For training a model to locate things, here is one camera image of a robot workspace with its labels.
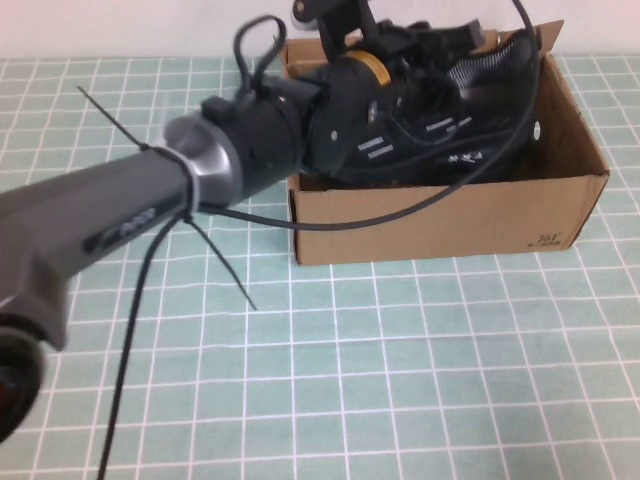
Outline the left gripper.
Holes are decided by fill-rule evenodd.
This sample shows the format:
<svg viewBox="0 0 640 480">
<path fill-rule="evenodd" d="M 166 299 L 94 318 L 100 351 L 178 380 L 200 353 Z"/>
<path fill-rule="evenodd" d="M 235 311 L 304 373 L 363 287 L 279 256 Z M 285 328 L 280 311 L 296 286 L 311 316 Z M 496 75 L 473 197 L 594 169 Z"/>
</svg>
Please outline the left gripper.
<svg viewBox="0 0 640 480">
<path fill-rule="evenodd" d="M 428 21 L 402 26 L 383 20 L 375 24 L 372 53 L 383 61 L 408 56 L 418 63 L 437 63 L 440 54 L 435 37 L 447 49 L 477 49 L 485 45 L 484 30 L 478 20 L 441 29 L 434 29 Z"/>
</svg>

